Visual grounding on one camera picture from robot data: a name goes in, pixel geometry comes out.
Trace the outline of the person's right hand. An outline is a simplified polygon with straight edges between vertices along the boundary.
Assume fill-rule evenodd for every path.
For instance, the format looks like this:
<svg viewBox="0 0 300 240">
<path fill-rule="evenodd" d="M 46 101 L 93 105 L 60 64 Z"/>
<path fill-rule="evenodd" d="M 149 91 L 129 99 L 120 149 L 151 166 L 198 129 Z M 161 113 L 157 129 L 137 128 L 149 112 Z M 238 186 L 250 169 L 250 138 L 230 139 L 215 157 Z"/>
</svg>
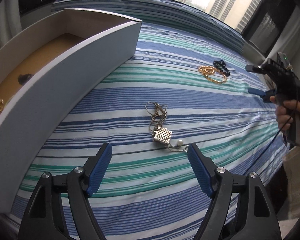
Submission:
<svg viewBox="0 0 300 240">
<path fill-rule="evenodd" d="M 286 100 L 283 102 L 282 106 L 277 106 L 275 114 L 278 128 L 281 129 L 281 131 L 289 130 L 293 121 L 293 118 L 290 118 L 290 115 L 288 114 L 289 109 L 296 109 L 300 116 L 300 102 L 296 100 Z"/>
</svg>

